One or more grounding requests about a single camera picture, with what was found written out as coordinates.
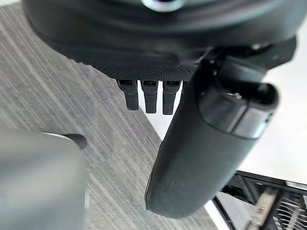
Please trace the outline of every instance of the black plastic tab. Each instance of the black plastic tab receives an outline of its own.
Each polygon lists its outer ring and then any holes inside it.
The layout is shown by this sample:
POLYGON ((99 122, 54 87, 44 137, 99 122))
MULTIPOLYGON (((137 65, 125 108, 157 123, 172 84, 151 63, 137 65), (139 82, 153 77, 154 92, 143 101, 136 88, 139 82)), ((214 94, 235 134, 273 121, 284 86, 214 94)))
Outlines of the black plastic tab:
POLYGON ((139 109, 138 83, 136 80, 117 80, 120 90, 125 93, 128 110, 139 109))
POLYGON ((180 88, 181 81, 163 82, 163 114, 172 115, 174 111, 174 102, 176 93, 180 88))
POLYGON ((157 112, 158 84, 159 82, 154 80, 141 81, 145 98, 146 113, 148 114, 155 114, 157 112))

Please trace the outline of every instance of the metal grate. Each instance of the metal grate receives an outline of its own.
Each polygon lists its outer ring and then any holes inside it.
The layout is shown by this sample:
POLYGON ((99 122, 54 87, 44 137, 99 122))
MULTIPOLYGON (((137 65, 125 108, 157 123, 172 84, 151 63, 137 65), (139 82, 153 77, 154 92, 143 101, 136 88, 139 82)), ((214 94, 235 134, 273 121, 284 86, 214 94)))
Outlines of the metal grate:
POLYGON ((301 194, 285 193, 276 207, 273 220, 278 230, 307 230, 307 209, 301 194))

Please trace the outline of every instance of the gray blurry object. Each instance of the gray blurry object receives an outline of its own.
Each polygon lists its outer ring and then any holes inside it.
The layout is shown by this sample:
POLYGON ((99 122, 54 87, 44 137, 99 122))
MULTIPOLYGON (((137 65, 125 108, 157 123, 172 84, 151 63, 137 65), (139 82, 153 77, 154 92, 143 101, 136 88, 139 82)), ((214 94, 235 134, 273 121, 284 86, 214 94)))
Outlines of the gray blurry object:
POLYGON ((0 130, 0 229, 83 230, 84 177, 72 139, 0 130))

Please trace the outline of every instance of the floor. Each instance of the floor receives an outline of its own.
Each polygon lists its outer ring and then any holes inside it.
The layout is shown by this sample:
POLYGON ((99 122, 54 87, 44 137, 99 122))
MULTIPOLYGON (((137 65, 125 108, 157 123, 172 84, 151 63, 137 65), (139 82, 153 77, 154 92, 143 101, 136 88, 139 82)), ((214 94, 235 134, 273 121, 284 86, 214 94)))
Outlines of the floor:
POLYGON ((0 127, 87 137, 88 229, 216 229, 204 209, 183 220, 145 210, 160 138, 141 110, 126 110, 114 80, 43 44, 20 3, 0 8, 0 127))

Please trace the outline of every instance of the striped carpet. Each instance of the striped carpet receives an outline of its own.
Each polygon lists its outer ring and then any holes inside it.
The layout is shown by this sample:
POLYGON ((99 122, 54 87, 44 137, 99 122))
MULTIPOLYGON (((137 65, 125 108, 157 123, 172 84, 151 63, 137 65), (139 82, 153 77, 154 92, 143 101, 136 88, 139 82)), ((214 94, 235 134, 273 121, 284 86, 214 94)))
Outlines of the striped carpet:
POLYGON ((204 209, 183 220, 145 210, 144 190, 161 140, 141 110, 126 110, 114 80, 43 44, 20 3, 0 8, 0 127, 88 138, 88 229, 216 229, 204 209))

